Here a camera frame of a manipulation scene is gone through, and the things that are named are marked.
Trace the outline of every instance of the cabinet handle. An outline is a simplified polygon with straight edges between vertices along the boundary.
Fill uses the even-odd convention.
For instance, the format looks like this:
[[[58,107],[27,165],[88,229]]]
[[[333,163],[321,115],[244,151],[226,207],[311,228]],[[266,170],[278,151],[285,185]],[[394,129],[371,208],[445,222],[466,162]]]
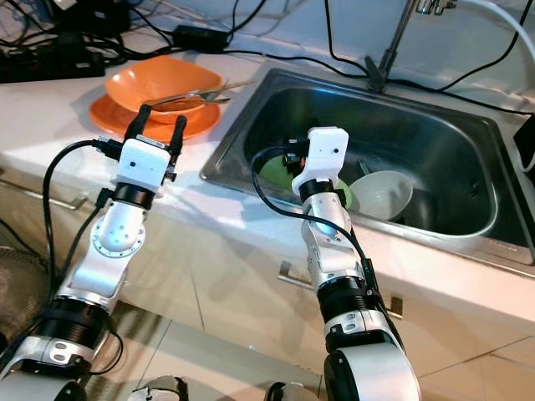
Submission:
[[[298,286],[306,290],[312,291],[314,289],[312,283],[290,276],[291,268],[292,263],[290,263],[289,261],[283,261],[278,271],[278,279],[283,282],[289,282],[294,286]],[[403,299],[399,297],[392,297],[390,299],[390,307],[386,308],[386,312],[389,314],[390,317],[393,317],[394,319],[403,320]]]
[[[4,173],[4,170],[0,169],[0,175],[2,175],[3,173]],[[32,198],[43,199],[42,194],[39,194],[38,192],[35,192],[34,190],[30,190],[29,188],[26,188],[25,186],[21,186],[19,184],[14,184],[12,182],[5,181],[4,179],[1,179],[1,178],[0,178],[0,186],[3,186],[4,188],[8,188],[9,190],[15,190],[16,192],[20,192],[27,196],[31,196]],[[80,192],[70,202],[50,198],[50,203],[56,206],[64,207],[65,209],[69,209],[70,211],[76,211],[80,207],[82,207],[82,205],[87,200],[88,200],[87,194],[84,192]]]

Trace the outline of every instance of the sink basin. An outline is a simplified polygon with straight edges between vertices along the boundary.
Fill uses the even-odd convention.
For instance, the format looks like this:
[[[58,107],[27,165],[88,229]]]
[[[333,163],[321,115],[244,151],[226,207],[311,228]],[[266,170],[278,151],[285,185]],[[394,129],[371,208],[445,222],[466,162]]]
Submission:
[[[364,174],[359,162],[412,181],[413,199],[396,221],[350,208],[355,224],[535,277],[535,224],[497,125],[487,118],[269,69],[201,176],[253,193],[254,154],[284,138],[305,138],[314,126],[349,133],[339,175],[348,185]],[[273,199],[299,203],[291,191],[260,182]]]

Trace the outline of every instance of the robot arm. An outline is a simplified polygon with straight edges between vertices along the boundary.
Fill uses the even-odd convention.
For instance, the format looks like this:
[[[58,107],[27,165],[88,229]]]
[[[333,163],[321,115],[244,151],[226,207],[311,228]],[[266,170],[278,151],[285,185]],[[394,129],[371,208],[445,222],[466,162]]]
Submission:
[[[308,132],[309,149],[292,183],[303,213],[352,232],[334,185],[344,164],[348,134],[334,127]],[[385,314],[371,260],[339,231],[303,222],[308,272],[324,318],[324,377],[329,401],[417,401],[420,387],[393,323]]]
[[[86,400],[83,385],[110,334],[128,263],[145,240],[145,215],[165,178],[176,177],[186,118],[179,117],[167,146],[142,135],[149,114],[142,106],[125,142],[110,141],[105,153],[119,161],[110,207],[94,223],[85,257],[0,372],[1,400]]]

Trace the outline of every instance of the white countertop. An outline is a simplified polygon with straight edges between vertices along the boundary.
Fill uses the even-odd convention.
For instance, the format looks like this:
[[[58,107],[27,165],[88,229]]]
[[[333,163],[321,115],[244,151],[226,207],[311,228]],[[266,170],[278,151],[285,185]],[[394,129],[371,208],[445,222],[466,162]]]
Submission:
[[[230,82],[249,79],[262,62],[261,58],[193,53],[175,57],[198,63]],[[107,77],[121,68],[110,69]],[[89,119],[89,106],[104,94],[104,81],[105,78],[94,78],[0,85],[0,166],[43,176],[49,162],[65,145],[104,135]],[[413,94],[394,87],[388,90],[393,95],[494,119],[514,155],[512,134],[524,118],[440,95]],[[207,183],[199,177],[202,166],[222,139],[221,131],[213,129],[185,143],[177,164],[176,182],[166,187],[154,212],[269,251],[305,257],[301,221],[274,214],[255,196]],[[105,160],[94,150],[80,150],[59,165],[54,179],[76,188],[96,190],[108,184],[114,165],[113,160]],[[535,206],[535,191],[525,177],[520,178],[530,205]],[[485,314],[490,319],[535,330],[535,280],[359,226],[354,229],[366,254],[374,261],[380,282],[395,282],[444,307],[463,308],[464,312]],[[278,273],[278,268],[273,267],[273,274]]]

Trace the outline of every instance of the faucet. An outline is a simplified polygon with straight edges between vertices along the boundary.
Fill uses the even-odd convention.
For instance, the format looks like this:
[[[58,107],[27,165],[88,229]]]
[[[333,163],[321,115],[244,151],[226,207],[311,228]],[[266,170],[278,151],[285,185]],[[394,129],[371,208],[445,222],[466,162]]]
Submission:
[[[455,0],[407,0],[398,26],[395,29],[394,37],[390,42],[390,46],[385,50],[379,67],[375,65],[370,56],[364,58],[369,74],[368,89],[376,93],[385,91],[386,80],[397,56],[397,48],[400,45],[412,13],[431,14],[434,10],[435,15],[442,15],[445,9],[455,8],[454,2]]]

